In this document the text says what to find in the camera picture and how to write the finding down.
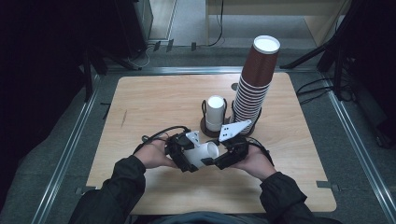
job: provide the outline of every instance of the gray floor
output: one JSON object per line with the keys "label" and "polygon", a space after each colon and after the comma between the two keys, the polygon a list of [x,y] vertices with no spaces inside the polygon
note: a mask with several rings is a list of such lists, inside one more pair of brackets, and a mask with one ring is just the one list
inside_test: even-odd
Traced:
{"label": "gray floor", "polygon": [[[195,41],[197,42],[203,40],[201,37],[195,38],[192,32],[187,32],[183,30],[184,28],[177,29],[177,27],[181,27],[181,23],[177,25],[176,14],[171,33],[175,43],[179,41],[177,42],[178,45],[189,45],[193,39],[196,39]],[[297,21],[297,23],[299,25],[297,26],[296,24],[293,29],[306,30],[306,26],[302,22]],[[264,33],[266,35],[285,36],[284,39],[282,39],[283,37],[279,38],[282,49],[279,54],[278,65],[293,61],[315,47],[312,38],[309,37],[307,32],[302,32],[304,34],[300,35],[297,35],[297,33],[282,35],[284,32],[289,32],[283,29],[288,27],[287,24],[285,26],[278,25],[277,27],[282,27],[282,29],[274,28],[273,33]],[[92,105],[92,111],[78,139],[76,149],[64,174],[64,179],[59,190],[56,191],[57,194],[53,205],[47,218],[44,218],[46,220],[45,223],[67,223],[70,218],[79,199],[79,195],[75,193],[75,190],[85,186],[94,153],[105,125],[103,116],[106,113],[107,106],[101,105],[101,103],[111,103],[119,78],[124,76],[142,76],[149,71],[154,71],[152,75],[160,75],[158,67],[170,67],[163,69],[163,71],[171,71],[172,67],[195,67],[199,69],[202,66],[238,66],[240,68],[248,55],[251,40],[239,39],[236,41],[236,38],[234,46],[226,47],[225,43],[232,43],[230,40],[232,35],[233,32],[230,31],[225,36],[224,44],[217,48],[200,47],[196,51],[191,51],[187,47],[174,47],[170,52],[166,52],[165,48],[155,52],[149,49],[149,59],[144,55],[144,57],[142,56],[142,58],[134,61],[134,63],[138,64],[146,64],[149,61],[149,64],[141,72],[126,71],[117,64],[109,63],[109,72],[107,76],[101,77],[100,83],[97,84],[98,92]],[[256,35],[252,33],[249,38],[252,39]],[[319,56],[304,63],[296,70],[288,71],[295,89],[309,81],[321,78],[321,74],[315,71],[315,64],[318,62],[318,58]],[[24,159],[8,192],[6,206],[0,215],[0,223],[32,222],[58,161],[63,155],[70,133],[73,131],[84,106],[83,100],[84,90],[81,90],[53,129],[50,137],[34,148]],[[380,174],[390,190],[395,190],[396,178],[392,174],[396,166],[394,162],[395,150],[378,147],[375,142],[375,136],[359,107],[354,103],[345,103],[345,105]],[[366,174],[361,168],[360,161],[347,138],[347,134],[332,106],[329,96],[324,95],[309,104],[302,105],[302,110],[326,175],[329,181],[340,188],[340,191],[333,191],[337,209],[334,212],[317,215],[332,217],[343,223],[389,223]]]}

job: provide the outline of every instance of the hand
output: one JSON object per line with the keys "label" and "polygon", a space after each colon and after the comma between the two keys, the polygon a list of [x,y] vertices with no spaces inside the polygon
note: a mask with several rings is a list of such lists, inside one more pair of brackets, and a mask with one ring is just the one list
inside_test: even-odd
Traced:
{"label": "hand", "polygon": [[244,170],[260,180],[264,180],[268,176],[276,173],[276,169],[271,162],[269,162],[262,151],[255,146],[249,146],[248,154],[245,159],[230,167]]}
{"label": "hand", "polygon": [[159,166],[169,166],[177,168],[175,163],[165,156],[165,142],[163,140],[154,140],[144,145],[134,154],[146,169],[157,168]]}

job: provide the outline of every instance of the wooden table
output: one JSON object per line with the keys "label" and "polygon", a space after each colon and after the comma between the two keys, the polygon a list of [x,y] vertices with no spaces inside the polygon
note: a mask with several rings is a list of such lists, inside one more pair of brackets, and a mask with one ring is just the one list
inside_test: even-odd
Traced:
{"label": "wooden table", "polygon": [[[119,81],[106,125],[93,161],[87,186],[100,188],[111,177],[116,161],[130,156],[141,136],[184,125],[200,131],[201,142],[209,138],[199,128],[201,103],[211,95],[229,102],[231,86],[239,74],[123,77]],[[336,207],[332,191],[320,189],[316,181],[327,181],[317,150],[288,74],[276,73],[262,105],[262,115],[251,135],[271,151],[276,169],[296,180],[308,196],[308,207],[330,212]],[[146,193],[133,214],[163,215],[191,211],[227,214],[261,213],[260,181],[243,171],[215,166],[195,173],[168,167],[147,170]]]}
{"label": "wooden table", "polygon": [[[208,44],[209,15],[220,15],[221,1],[205,0],[205,5]],[[332,28],[349,5],[350,0],[224,0],[223,15],[304,16],[315,43],[320,46],[332,35]]]}

